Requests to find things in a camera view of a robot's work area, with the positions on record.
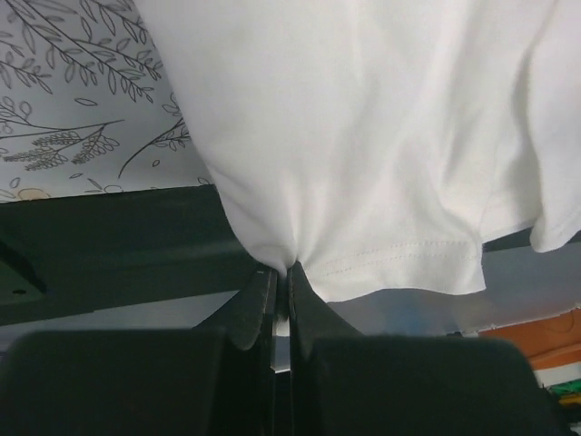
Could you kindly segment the white t shirt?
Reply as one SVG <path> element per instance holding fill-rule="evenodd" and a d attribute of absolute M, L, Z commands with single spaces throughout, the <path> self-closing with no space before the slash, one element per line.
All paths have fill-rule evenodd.
<path fill-rule="evenodd" d="M 580 229 L 577 1 L 141 1 L 231 228 L 343 302 Z"/>

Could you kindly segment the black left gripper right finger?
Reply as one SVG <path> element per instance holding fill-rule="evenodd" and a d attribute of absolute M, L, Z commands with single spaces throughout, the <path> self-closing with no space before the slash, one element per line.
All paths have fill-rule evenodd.
<path fill-rule="evenodd" d="M 288 271 L 291 400 L 298 435 L 567 435 L 511 343 L 367 336 Z"/>

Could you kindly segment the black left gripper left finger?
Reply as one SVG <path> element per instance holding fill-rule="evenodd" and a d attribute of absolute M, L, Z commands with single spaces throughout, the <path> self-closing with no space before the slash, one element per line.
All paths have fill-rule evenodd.
<path fill-rule="evenodd" d="M 278 275 L 191 329 L 34 332 L 1 362 L 4 435 L 269 435 Z"/>

